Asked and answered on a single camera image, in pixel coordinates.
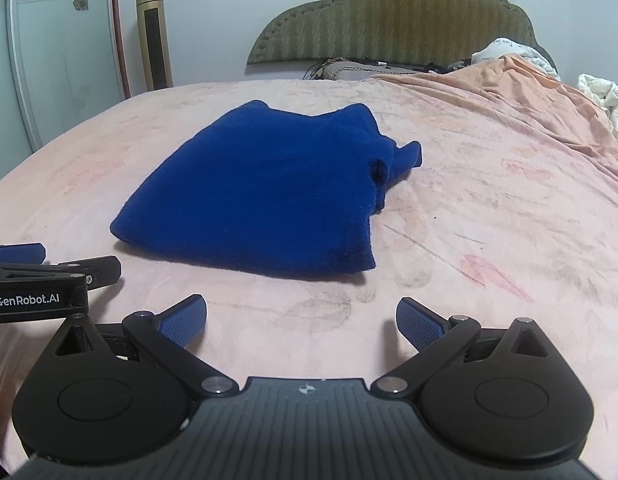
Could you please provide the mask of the blue beaded sweater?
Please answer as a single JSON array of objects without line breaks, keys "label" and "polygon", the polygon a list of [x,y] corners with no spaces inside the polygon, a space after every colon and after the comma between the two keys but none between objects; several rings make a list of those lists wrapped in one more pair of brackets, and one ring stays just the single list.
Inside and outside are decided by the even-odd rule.
[{"label": "blue beaded sweater", "polygon": [[154,257],[319,278],[371,270],[371,218],[420,166],[352,104],[308,116],[245,103],[184,142],[131,194],[110,229]]}]

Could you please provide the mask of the black clothes pile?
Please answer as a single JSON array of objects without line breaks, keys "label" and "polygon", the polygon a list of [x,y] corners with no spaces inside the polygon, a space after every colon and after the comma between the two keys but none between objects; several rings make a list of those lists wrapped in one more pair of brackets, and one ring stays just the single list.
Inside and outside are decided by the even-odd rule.
[{"label": "black clothes pile", "polygon": [[447,66],[429,63],[423,67],[423,70],[427,73],[449,74],[456,72],[457,70],[463,70],[463,68],[468,67],[470,64],[472,64],[472,62],[470,62],[469,58],[466,58],[465,60],[453,62]]}]

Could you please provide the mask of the pink floral bed sheet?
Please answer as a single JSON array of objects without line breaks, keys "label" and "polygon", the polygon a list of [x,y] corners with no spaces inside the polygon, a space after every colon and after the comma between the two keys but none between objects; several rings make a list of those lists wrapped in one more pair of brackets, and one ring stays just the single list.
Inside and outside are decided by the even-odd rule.
[{"label": "pink floral bed sheet", "polygon": [[[159,261],[111,234],[144,179],[218,117],[259,100],[316,115],[362,103],[423,162],[372,219],[376,266],[293,281]],[[586,386],[595,419],[583,460],[618,479],[618,142],[579,92],[500,58],[447,76],[190,84],[144,93],[64,133],[0,181],[0,244],[39,242],[52,261],[116,255],[123,277],[93,292],[118,322],[204,296],[191,348],[236,380],[373,379],[412,347],[394,316],[410,296],[489,327],[533,318]]]}]

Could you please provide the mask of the glass wardrobe sliding door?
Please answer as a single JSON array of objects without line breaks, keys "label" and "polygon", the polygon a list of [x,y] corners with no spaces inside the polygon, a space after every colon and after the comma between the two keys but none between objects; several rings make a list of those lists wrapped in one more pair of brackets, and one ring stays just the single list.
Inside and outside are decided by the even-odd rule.
[{"label": "glass wardrobe sliding door", "polygon": [[0,179],[123,97],[113,0],[0,0]]}]

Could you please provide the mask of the gold tower fan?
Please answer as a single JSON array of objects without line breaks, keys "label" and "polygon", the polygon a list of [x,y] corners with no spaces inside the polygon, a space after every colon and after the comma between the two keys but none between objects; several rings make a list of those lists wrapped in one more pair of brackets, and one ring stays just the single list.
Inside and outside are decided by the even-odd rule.
[{"label": "gold tower fan", "polygon": [[149,91],[173,86],[164,0],[136,0],[140,53]]}]

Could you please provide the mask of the brown cardboard box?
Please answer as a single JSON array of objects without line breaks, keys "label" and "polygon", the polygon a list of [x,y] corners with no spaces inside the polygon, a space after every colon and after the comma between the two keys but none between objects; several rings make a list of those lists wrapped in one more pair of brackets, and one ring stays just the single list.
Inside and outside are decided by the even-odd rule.
[{"label": "brown cardboard box", "polygon": [[412,75],[422,73],[423,68],[399,66],[385,62],[362,63],[345,58],[326,61],[313,78],[323,80],[362,80],[377,75]]}]

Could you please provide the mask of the white patterned pillow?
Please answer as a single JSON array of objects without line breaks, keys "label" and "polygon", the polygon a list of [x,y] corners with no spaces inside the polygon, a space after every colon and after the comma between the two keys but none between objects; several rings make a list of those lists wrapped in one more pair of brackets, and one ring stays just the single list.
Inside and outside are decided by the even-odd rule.
[{"label": "white patterned pillow", "polygon": [[492,61],[509,54],[518,55],[527,63],[541,70],[545,75],[556,80],[560,79],[558,71],[550,62],[547,54],[541,53],[538,48],[527,46],[527,44],[518,44],[518,42],[508,38],[495,38],[487,47],[474,52],[470,58],[470,64]]}]

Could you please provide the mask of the cream crumpled quilt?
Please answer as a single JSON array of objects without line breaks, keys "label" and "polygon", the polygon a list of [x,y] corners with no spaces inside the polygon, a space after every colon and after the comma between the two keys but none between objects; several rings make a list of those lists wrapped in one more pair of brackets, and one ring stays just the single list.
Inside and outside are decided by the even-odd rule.
[{"label": "cream crumpled quilt", "polygon": [[618,84],[605,78],[580,74],[577,89],[604,110],[618,140]]}]

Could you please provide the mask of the olive upholstered headboard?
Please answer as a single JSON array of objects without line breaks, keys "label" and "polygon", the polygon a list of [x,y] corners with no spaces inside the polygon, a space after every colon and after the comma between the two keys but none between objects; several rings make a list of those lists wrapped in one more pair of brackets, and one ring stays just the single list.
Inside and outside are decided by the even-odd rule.
[{"label": "olive upholstered headboard", "polygon": [[247,62],[350,58],[446,66],[495,38],[540,47],[527,13],[508,0],[319,0],[274,18]]}]

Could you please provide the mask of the red door frame strip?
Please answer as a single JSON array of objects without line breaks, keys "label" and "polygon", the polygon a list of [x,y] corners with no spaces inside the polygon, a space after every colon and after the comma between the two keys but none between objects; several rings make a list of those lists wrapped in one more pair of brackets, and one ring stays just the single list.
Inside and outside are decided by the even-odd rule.
[{"label": "red door frame strip", "polygon": [[131,89],[126,67],[122,21],[120,21],[119,0],[111,0],[111,11],[114,46],[116,52],[120,88],[122,88],[123,98],[126,100],[131,98]]}]

